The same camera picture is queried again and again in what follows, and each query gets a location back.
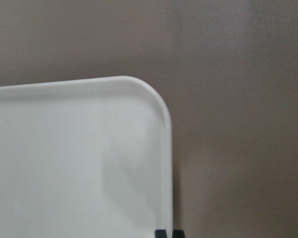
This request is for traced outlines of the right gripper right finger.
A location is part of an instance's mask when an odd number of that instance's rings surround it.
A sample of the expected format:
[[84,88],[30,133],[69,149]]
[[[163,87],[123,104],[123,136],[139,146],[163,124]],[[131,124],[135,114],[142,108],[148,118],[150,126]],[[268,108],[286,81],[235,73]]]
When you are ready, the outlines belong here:
[[172,238],[185,238],[185,233],[183,230],[174,229],[172,233]]

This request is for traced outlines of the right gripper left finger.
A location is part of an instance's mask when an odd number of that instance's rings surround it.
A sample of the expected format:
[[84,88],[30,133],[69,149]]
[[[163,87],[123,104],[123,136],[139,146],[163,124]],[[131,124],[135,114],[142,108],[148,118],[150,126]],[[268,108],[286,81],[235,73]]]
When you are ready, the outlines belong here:
[[166,230],[155,230],[155,238],[167,238]]

